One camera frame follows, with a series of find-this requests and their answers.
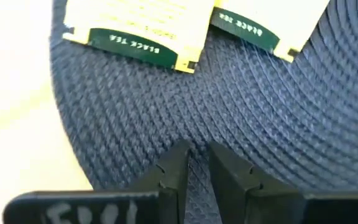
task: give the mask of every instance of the round placemat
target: round placemat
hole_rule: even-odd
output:
[[[193,143],[187,223],[219,223],[207,143],[301,189],[358,189],[358,1],[329,3],[293,63],[210,27],[194,75],[62,40],[50,54],[58,108],[95,189],[124,187],[178,139]]]

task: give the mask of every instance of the yellow tea bag packet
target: yellow tea bag packet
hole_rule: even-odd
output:
[[[329,0],[216,0],[211,24],[292,62]]]
[[[194,73],[214,0],[68,0],[63,38]]]

